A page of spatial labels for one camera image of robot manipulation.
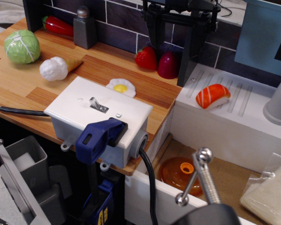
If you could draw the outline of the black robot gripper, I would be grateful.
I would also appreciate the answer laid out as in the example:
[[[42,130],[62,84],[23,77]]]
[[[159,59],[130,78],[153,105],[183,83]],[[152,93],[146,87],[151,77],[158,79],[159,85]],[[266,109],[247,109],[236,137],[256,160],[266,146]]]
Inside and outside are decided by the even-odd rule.
[[[158,49],[165,39],[165,24],[188,27],[177,85],[184,87],[197,66],[208,28],[217,29],[221,7],[211,0],[144,0],[141,11],[151,45]]]

